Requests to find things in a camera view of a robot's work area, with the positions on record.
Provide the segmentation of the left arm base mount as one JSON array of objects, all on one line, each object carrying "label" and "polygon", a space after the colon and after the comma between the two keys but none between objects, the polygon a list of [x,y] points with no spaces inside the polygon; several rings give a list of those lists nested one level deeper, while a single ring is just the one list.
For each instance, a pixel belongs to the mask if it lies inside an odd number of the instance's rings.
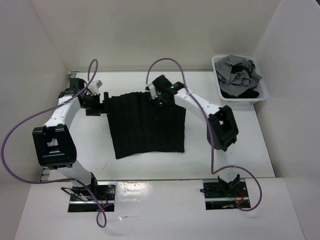
[{"label": "left arm base mount", "polygon": [[[113,212],[115,210],[116,182],[98,181],[92,193],[102,206],[104,212]],[[69,198],[69,213],[98,212],[99,207],[84,187],[61,187]]]}]

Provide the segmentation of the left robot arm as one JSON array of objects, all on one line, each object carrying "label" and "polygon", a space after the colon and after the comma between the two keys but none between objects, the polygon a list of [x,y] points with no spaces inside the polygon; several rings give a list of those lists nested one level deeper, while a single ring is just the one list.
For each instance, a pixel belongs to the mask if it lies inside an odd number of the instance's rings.
[{"label": "left robot arm", "polygon": [[85,85],[85,80],[71,78],[69,87],[58,96],[59,107],[43,126],[33,129],[32,137],[39,164],[71,179],[72,191],[78,199],[93,200],[102,194],[102,189],[95,175],[78,161],[70,127],[80,109],[85,109],[89,116],[100,116],[106,107],[100,102],[102,82],[94,80],[84,90]]}]

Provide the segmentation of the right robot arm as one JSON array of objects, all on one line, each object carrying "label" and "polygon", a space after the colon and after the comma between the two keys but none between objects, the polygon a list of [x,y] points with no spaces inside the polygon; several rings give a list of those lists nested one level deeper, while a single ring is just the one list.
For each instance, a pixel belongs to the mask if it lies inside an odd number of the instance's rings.
[{"label": "right robot arm", "polygon": [[214,169],[215,153],[226,159],[228,148],[235,144],[239,129],[232,109],[225,105],[213,104],[190,91],[185,83],[172,84],[164,75],[157,77],[145,89],[150,93],[152,101],[160,108],[179,106],[204,121],[206,138],[210,145],[210,171],[217,174],[219,192],[231,196],[240,183],[240,175],[231,169],[233,165]]}]

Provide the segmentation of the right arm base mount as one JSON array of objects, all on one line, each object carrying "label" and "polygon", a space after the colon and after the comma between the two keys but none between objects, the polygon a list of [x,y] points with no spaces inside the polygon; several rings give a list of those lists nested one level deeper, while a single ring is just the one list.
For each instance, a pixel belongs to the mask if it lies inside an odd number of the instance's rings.
[{"label": "right arm base mount", "polygon": [[204,195],[206,210],[237,209],[238,204],[243,209],[250,209],[251,203],[244,180],[230,192],[223,193],[218,180],[204,180],[203,187],[199,190]]}]

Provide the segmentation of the black skirt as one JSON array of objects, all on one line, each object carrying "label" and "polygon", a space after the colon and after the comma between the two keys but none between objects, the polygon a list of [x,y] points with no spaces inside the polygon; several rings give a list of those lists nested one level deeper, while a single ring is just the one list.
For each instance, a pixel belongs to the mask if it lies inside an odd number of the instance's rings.
[{"label": "black skirt", "polygon": [[148,92],[112,96],[106,102],[117,160],[143,153],[185,151],[185,108],[157,105]]}]

